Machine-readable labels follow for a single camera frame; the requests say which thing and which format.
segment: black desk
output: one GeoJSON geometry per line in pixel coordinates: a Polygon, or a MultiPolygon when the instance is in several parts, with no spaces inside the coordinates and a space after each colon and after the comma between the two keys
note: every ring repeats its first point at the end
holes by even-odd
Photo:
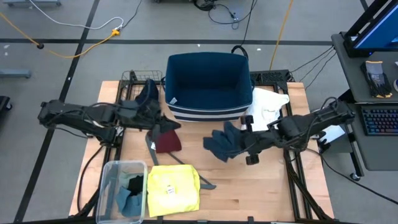
{"type": "Polygon", "coordinates": [[[395,64],[395,62],[398,62],[398,52],[374,52],[368,58],[350,58],[343,46],[344,39],[341,34],[332,35],[331,40],[355,101],[358,103],[398,103],[398,93],[395,90],[391,98],[372,97],[369,92],[369,85],[359,68],[367,60],[383,61],[383,71],[392,86],[392,82],[398,79],[398,66],[395,64]]]}
{"type": "MultiPolygon", "coordinates": [[[[398,79],[398,66],[395,64],[398,61],[398,52],[375,52],[368,58],[349,58],[343,46],[344,40],[341,34],[332,35],[331,39],[349,85],[349,90],[345,94],[352,94],[355,103],[398,103],[398,92],[395,90],[391,98],[373,98],[369,93],[364,74],[359,68],[366,60],[382,60],[384,73],[392,85],[392,82],[398,79]]],[[[368,170],[398,170],[398,149],[396,149],[398,136],[366,136],[359,113],[360,105],[350,104],[349,106],[358,114],[351,124],[353,132],[349,134],[349,141],[351,143],[356,141],[365,167],[368,170]]],[[[355,154],[351,153],[351,158],[356,173],[361,176],[363,175],[362,168],[355,154]]]]}

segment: concrete floor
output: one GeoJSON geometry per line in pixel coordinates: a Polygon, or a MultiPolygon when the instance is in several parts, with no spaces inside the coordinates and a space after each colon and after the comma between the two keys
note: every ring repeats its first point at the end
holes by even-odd
{"type": "MultiPolygon", "coordinates": [[[[59,21],[85,24],[94,2],[68,0],[62,1],[61,7],[49,6],[44,10],[59,21]]],[[[250,1],[238,0],[220,2],[230,6],[239,18],[248,12],[251,4],[250,1]]],[[[92,26],[101,25],[114,16],[127,19],[134,13],[137,4],[137,0],[100,0],[92,26]]],[[[247,40],[276,40],[288,4],[289,0],[259,0],[252,13],[247,40]]],[[[83,32],[81,28],[56,25],[28,7],[9,8],[0,4],[0,11],[36,39],[60,39],[58,42],[79,40],[83,32]]],[[[302,42],[281,45],[273,69],[293,70],[313,59],[329,47],[325,43],[331,40],[332,34],[349,29],[363,11],[360,0],[295,1],[282,40],[302,42]]],[[[230,19],[222,8],[214,10],[212,15],[221,21],[228,22],[230,19]]],[[[104,29],[91,30],[87,39],[103,39],[117,25],[118,22],[114,21],[104,29]]],[[[215,24],[209,20],[207,12],[199,11],[186,1],[164,0],[161,4],[154,4],[143,0],[136,18],[116,38],[137,41],[103,44],[80,58],[66,102],[82,105],[95,102],[101,82],[119,80],[125,70],[160,70],[165,73],[167,57],[172,54],[229,52],[234,44],[219,40],[241,40],[245,28],[246,22],[242,22],[238,30],[232,30],[229,25],[215,24]],[[153,41],[139,44],[140,40],[153,41]],[[202,44],[211,40],[220,44],[202,44]]],[[[0,68],[26,68],[33,74],[30,79],[0,79],[0,95],[10,96],[14,105],[0,132],[0,176],[3,177],[0,182],[0,223],[6,223],[14,221],[46,133],[36,118],[39,105],[42,101],[59,97],[65,78],[71,71],[72,60],[54,57],[32,44],[10,40],[21,39],[22,36],[3,20],[0,20],[0,30],[0,68]]],[[[45,44],[45,47],[73,55],[78,42],[70,42],[45,44]]],[[[250,44],[244,47],[249,53],[250,70],[269,69],[274,45],[250,44]]],[[[311,67],[295,72],[296,80],[311,67]]],[[[316,68],[304,84],[308,85],[319,69],[316,68]]],[[[339,96],[347,89],[343,71],[335,57],[307,90],[311,109],[319,107],[326,97],[339,96]]],[[[24,221],[67,217],[85,144],[84,139],[55,131],[24,221]]],[[[353,171],[348,154],[333,153],[332,150],[325,154],[325,158],[344,174],[353,171]]],[[[353,185],[327,167],[325,174],[336,218],[358,223],[398,223],[396,205],[353,185]]],[[[398,200],[398,172],[365,171],[361,183],[398,200]]]]}

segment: computer monitor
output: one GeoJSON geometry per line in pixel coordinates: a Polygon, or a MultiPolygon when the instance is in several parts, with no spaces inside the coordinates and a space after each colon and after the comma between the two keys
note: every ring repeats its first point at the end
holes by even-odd
{"type": "Polygon", "coordinates": [[[368,57],[375,51],[398,51],[398,0],[375,0],[344,38],[350,57],[368,57]]]}

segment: keyboard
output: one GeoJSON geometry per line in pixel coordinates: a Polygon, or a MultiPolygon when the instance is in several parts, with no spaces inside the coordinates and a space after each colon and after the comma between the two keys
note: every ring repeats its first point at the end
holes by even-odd
{"type": "Polygon", "coordinates": [[[368,136],[398,136],[398,107],[362,106],[361,119],[368,136]]]}

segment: wooden table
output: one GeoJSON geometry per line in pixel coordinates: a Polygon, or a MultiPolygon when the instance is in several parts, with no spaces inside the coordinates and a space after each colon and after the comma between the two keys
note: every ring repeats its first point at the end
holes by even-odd
{"type": "MultiPolygon", "coordinates": [[[[293,114],[309,113],[303,84],[288,83],[288,87],[293,114]]],[[[117,81],[103,82],[98,101],[114,103],[117,90],[117,81]]],[[[165,104],[163,91],[161,91],[160,104],[166,116],[174,119],[165,104]]],[[[245,221],[248,216],[253,216],[255,221],[294,221],[282,149],[273,147],[262,151],[259,155],[260,163],[254,166],[246,165],[245,154],[224,163],[203,148],[203,137],[211,136],[213,129],[222,129],[223,123],[181,123],[181,125],[177,134],[182,143],[182,151],[174,154],[184,163],[192,164],[200,175],[217,185],[217,188],[200,190],[199,211],[167,215],[164,217],[165,220],[245,221]]],[[[145,134],[145,131],[139,132],[136,129],[126,130],[121,160],[142,160],[150,171],[153,162],[146,146],[145,134]]],[[[311,141],[308,147],[317,149],[317,144],[311,141]]],[[[96,139],[88,140],[80,174],[88,159],[98,148],[96,139]]],[[[333,217],[321,159],[311,152],[302,152],[301,156],[308,191],[325,213],[333,217]]],[[[103,157],[104,150],[92,160],[86,170],[81,206],[84,206],[98,188],[103,157]]],[[[161,165],[178,164],[167,154],[158,154],[157,158],[161,165]]],[[[78,182],[70,208],[71,215],[77,212],[77,190],[78,182]]],[[[300,216],[305,217],[302,196],[298,190],[297,198],[300,216]]]]}

